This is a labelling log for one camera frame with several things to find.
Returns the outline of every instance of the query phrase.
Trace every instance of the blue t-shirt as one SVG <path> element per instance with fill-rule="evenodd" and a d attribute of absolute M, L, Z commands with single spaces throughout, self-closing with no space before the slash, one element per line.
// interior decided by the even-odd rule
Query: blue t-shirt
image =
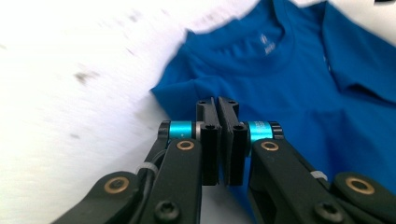
<path fill-rule="evenodd" d="M 188 32 L 152 92 L 173 120 L 194 120 L 200 99 L 235 99 L 241 121 L 278 121 L 330 179 L 358 172 L 396 193 L 396 48 L 328 2 L 261 0 L 242 20 Z"/>

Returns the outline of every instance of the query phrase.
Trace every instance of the white surface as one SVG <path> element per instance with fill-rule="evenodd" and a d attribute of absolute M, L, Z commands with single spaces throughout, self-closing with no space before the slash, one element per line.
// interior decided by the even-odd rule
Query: white surface
<path fill-rule="evenodd" d="M 396 46 L 394 5 L 335 2 Z M 134 172 L 166 119 L 149 89 L 185 29 L 211 29 L 255 3 L 2 1 L 0 223 L 49 223 L 103 175 Z M 224 187 L 204 188 L 202 223 L 249 222 Z"/>

